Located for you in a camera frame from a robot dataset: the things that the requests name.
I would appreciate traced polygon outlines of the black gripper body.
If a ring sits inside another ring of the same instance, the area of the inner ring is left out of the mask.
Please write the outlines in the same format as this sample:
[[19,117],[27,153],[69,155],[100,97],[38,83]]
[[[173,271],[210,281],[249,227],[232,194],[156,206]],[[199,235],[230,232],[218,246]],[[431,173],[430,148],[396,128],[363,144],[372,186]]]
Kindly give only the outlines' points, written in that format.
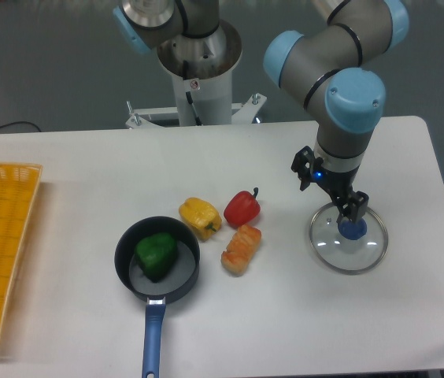
[[334,172],[324,167],[323,160],[313,163],[313,181],[324,190],[339,208],[345,208],[353,191],[358,167],[348,172]]

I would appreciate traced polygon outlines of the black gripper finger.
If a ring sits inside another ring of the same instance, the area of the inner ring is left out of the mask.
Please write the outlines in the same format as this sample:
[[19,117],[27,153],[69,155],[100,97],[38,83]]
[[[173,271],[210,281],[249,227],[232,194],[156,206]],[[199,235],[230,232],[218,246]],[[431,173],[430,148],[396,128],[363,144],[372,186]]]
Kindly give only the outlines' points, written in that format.
[[299,150],[292,161],[291,170],[297,174],[300,181],[300,191],[304,191],[313,181],[313,166],[315,157],[309,146]]
[[357,224],[368,208],[368,195],[362,191],[351,191],[347,196],[338,198],[338,225],[343,222]]

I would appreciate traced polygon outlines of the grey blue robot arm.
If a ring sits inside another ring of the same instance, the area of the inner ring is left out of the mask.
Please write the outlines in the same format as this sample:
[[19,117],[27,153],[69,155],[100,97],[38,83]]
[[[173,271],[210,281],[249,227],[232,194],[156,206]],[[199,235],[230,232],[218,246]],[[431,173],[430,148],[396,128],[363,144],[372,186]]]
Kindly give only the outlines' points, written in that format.
[[[318,1],[327,26],[307,37],[276,36],[265,51],[269,79],[318,123],[314,147],[296,153],[292,170],[302,187],[325,191],[338,223],[359,224],[368,196],[352,187],[386,100],[381,79],[364,63],[398,45],[409,30],[399,1]],[[121,1],[113,16],[131,48],[157,52],[176,88],[183,125],[231,119],[233,68],[242,56],[238,32],[220,18],[216,1]]]

